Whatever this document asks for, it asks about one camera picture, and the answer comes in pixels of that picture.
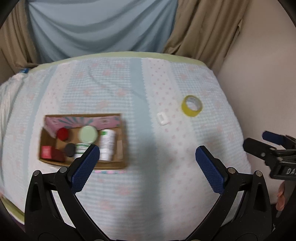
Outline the person's right hand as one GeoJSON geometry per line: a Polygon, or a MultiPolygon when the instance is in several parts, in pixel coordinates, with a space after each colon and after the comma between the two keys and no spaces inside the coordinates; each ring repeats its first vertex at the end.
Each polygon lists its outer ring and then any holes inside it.
{"type": "Polygon", "coordinates": [[[285,198],[285,182],[281,183],[278,192],[277,192],[277,203],[276,203],[276,210],[283,211],[286,205],[286,198],[285,198]]]}

